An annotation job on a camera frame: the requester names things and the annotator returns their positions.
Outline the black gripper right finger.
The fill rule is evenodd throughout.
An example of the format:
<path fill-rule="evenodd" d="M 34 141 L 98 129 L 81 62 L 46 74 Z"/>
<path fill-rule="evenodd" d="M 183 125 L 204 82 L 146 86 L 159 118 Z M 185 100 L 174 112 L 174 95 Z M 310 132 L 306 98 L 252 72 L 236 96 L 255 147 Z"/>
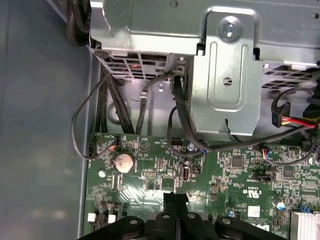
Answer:
<path fill-rule="evenodd" d="M 176 196 L 176 216 L 181 240 L 276 240 L 278 236 L 234 217 L 221 216 L 214 223 L 190 212 L 185 194 Z"/>

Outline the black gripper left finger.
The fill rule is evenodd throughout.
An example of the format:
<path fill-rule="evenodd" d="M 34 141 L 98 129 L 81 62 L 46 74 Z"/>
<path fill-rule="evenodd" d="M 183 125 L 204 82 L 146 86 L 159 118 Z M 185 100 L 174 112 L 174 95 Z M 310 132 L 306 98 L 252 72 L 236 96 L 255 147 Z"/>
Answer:
<path fill-rule="evenodd" d="M 163 195 L 163 211 L 155 219 L 143 221 L 126 216 L 114 223 L 82 236 L 81 240 L 175 240 L 177 238 L 177 205 L 174 193 Z"/>

